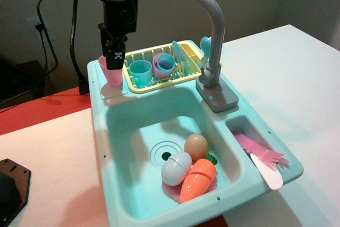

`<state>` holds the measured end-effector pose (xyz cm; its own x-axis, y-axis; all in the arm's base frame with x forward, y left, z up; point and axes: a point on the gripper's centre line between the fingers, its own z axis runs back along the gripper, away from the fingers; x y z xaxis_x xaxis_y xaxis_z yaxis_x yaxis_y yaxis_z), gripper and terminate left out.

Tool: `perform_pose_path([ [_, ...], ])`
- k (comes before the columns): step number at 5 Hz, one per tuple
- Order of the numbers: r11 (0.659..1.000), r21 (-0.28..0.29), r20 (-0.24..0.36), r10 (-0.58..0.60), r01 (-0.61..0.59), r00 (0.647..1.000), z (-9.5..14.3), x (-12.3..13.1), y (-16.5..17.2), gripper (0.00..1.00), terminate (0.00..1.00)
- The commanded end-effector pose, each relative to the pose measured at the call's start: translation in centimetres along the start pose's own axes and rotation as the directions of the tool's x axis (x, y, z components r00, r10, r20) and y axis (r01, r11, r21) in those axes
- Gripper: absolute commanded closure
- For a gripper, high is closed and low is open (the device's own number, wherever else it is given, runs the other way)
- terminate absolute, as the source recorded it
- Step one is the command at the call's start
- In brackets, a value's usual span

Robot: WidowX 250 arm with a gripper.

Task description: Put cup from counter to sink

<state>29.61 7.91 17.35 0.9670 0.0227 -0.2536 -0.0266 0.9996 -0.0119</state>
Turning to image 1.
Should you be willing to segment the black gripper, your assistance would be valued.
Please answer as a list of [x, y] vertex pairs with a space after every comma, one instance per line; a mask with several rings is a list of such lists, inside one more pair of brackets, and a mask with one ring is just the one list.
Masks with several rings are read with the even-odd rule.
[[103, 56], [109, 70], [123, 68], [127, 34], [136, 32], [138, 0], [100, 0], [104, 21], [98, 25]]

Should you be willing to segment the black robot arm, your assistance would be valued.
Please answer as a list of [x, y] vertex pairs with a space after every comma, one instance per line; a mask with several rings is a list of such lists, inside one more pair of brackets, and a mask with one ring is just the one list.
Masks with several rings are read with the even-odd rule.
[[103, 56], [109, 70], [123, 68], [127, 34], [136, 32], [138, 0], [100, 0], [104, 21], [98, 25]]

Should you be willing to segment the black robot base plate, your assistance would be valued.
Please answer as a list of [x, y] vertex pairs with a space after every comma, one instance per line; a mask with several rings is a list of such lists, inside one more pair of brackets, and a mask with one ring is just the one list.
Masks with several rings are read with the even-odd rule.
[[1, 226], [9, 226], [28, 203], [31, 171], [6, 158], [1, 160]]

